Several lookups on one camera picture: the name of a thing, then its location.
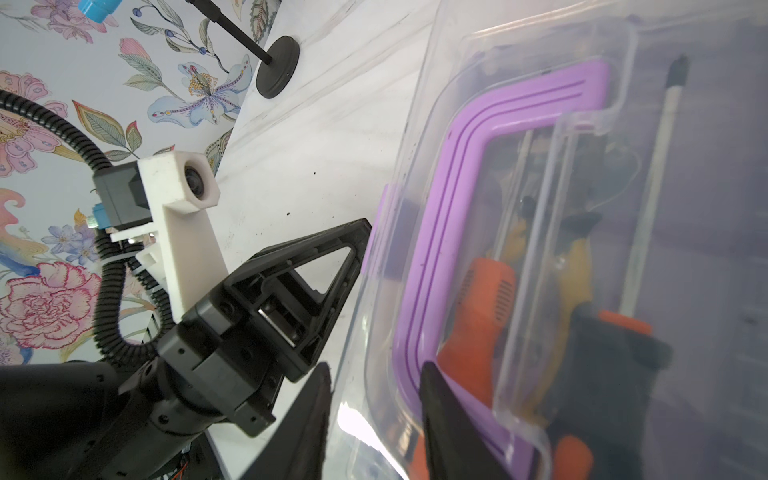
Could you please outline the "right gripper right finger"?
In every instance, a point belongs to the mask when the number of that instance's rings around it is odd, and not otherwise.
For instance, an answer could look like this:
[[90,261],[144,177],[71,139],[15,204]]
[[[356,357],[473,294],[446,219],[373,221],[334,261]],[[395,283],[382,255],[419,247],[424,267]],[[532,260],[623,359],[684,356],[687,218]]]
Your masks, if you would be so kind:
[[508,479],[438,366],[423,365],[422,403],[425,460],[430,479]]

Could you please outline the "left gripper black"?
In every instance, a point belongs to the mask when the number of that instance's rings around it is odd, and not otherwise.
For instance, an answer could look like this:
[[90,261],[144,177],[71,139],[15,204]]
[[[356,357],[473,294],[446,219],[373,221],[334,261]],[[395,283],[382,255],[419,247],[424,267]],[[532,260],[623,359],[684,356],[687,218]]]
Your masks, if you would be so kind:
[[[154,421],[196,437],[220,421],[250,437],[275,421],[283,381],[302,379],[319,359],[357,280],[372,226],[357,219],[267,247],[207,292],[169,297],[176,325],[158,344],[165,396]],[[323,293],[298,269],[348,254]]]

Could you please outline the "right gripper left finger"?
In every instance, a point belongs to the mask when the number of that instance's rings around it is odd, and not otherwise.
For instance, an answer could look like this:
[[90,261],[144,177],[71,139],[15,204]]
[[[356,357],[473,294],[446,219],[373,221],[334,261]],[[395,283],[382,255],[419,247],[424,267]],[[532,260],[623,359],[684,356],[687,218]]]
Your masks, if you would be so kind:
[[286,416],[241,479],[321,479],[331,403],[331,372],[323,362],[309,375]]

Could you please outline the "orange black screwdriver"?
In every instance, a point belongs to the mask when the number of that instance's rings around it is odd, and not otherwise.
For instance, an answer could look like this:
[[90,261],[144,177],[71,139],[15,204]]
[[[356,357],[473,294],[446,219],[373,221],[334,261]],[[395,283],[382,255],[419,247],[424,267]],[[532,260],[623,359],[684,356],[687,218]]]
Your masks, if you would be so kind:
[[521,193],[533,140],[528,130],[457,153],[457,185],[445,194],[444,224],[432,244],[436,270],[424,283],[424,318],[440,320],[445,329],[430,350],[441,372],[460,387],[464,411],[495,460],[514,443],[492,407],[501,341],[517,295],[515,269],[536,210]]
[[555,377],[558,408],[547,430],[555,479],[644,476],[641,450],[651,394],[671,363],[672,348],[635,313],[690,64],[682,54],[667,73],[619,308],[595,311],[582,300],[569,311],[565,352],[570,360]]

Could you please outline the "yellow handled pliers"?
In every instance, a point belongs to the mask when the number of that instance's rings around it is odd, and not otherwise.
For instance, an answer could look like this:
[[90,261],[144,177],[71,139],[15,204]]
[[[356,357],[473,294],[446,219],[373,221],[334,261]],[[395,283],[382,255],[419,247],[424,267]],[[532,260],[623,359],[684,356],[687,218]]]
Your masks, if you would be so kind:
[[557,377],[566,359],[573,313],[594,298],[589,236],[602,215],[585,206],[548,211],[533,247],[531,268],[521,276],[523,304],[509,337],[514,347],[510,383],[499,404],[532,424],[545,426],[559,409]]

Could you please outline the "purple plastic tool box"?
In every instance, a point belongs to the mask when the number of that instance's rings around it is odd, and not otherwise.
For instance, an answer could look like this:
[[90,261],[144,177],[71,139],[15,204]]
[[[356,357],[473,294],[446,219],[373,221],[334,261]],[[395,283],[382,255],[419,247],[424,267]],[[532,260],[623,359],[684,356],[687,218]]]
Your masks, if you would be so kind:
[[443,1],[323,477],[767,475],[767,5]]

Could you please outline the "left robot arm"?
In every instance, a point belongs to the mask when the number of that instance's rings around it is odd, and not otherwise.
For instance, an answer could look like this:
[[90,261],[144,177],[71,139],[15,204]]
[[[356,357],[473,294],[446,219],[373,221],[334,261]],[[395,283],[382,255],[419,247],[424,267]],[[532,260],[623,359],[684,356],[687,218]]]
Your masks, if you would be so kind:
[[125,383],[104,362],[3,367],[2,477],[190,478],[189,445],[229,422],[273,433],[247,478],[320,478],[332,388],[319,357],[371,232],[358,219],[259,251]]

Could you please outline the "black microphone stand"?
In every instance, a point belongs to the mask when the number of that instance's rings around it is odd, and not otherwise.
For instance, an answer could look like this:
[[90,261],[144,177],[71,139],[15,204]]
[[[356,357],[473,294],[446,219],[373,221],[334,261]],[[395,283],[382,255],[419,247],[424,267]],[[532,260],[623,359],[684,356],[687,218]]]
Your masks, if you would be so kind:
[[221,9],[210,0],[186,0],[204,17],[222,27],[250,53],[261,65],[256,74],[256,90],[265,99],[273,99],[284,91],[292,79],[300,58],[300,45],[291,36],[279,37],[268,50],[261,48],[241,30]]

